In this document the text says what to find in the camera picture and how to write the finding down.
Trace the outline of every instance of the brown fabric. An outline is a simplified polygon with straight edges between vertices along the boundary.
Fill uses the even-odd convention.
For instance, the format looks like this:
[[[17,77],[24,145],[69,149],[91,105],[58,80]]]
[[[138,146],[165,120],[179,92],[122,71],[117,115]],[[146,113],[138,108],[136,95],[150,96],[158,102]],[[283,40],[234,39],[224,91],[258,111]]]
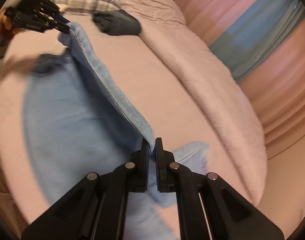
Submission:
[[[12,230],[19,238],[23,230],[28,226],[20,214],[14,200],[9,193],[6,185],[6,181],[0,166],[0,215],[6,222],[7,226]]]
[[[240,84],[265,132],[268,158],[305,135],[305,19]]]

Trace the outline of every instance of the denim fabric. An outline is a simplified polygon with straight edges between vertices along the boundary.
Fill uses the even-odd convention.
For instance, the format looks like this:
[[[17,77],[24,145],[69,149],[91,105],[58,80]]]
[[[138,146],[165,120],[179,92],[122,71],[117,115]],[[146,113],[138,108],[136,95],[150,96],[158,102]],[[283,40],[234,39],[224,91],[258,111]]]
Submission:
[[[43,55],[29,74],[23,126],[30,163],[41,191],[53,204],[89,172],[105,174],[129,161],[142,138],[154,149],[150,125],[113,82],[84,30],[69,23],[62,55]],[[208,145],[189,143],[174,152],[193,171],[206,172]],[[154,205],[175,204],[156,189],[150,160],[149,190],[130,194],[125,239],[175,240]]]

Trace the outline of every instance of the beige wall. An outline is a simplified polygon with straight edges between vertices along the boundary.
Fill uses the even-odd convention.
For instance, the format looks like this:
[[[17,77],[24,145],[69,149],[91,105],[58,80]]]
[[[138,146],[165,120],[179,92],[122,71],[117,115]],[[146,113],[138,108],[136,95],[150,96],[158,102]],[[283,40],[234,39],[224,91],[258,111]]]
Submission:
[[[304,207],[305,136],[268,160],[266,188],[258,208],[288,238],[299,225]]]

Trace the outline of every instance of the bed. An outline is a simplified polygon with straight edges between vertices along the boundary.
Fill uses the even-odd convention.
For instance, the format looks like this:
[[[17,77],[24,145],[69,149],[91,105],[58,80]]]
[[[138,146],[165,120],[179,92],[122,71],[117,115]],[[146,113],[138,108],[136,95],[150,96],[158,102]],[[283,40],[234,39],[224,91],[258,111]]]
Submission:
[[[163,139],[165,149],[174,151],[191,141],[208,143],[208,171],[218,173],[257,205],[267,168],[263,131],[228,69],[186,27],[172,0],[120,0],[120,5],[141,22],[140,37],[110,37],[97,29],[91,16],[66,17],[83,27],[97,57],[155,136]],[[56,30],[16,35],[0,79],[0,159],[10,192],[28,223],[49,203],[25,146],[23,96],[27,73],[39,55],[64,50],[57,35]],[[176,206],[155,208],[179,236]]]

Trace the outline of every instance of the wall outlet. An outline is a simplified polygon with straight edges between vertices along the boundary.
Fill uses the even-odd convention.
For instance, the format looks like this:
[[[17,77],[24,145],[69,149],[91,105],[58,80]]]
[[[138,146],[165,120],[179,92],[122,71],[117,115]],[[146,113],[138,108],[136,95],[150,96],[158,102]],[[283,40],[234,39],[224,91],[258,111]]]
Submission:
[[[303,209],[301,210],[300,222],[303,220],[304,217],[305,217],[305,208],[303,208]]]

